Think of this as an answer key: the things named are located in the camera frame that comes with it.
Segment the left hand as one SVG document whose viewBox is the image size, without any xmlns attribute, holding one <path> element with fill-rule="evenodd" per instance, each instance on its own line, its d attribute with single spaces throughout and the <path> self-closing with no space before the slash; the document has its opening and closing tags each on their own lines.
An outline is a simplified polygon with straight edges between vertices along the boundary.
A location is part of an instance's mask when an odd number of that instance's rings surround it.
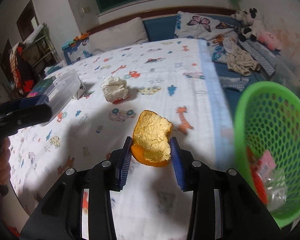
<svg viewBox="0 0 300 240">
<path fill-rule="evenodd" d="M 2 155 L 0 156 L 0 185 L 7 185 L 10 180 L 10 140 L 6 137 L 2 142 Z"/>
</svg>

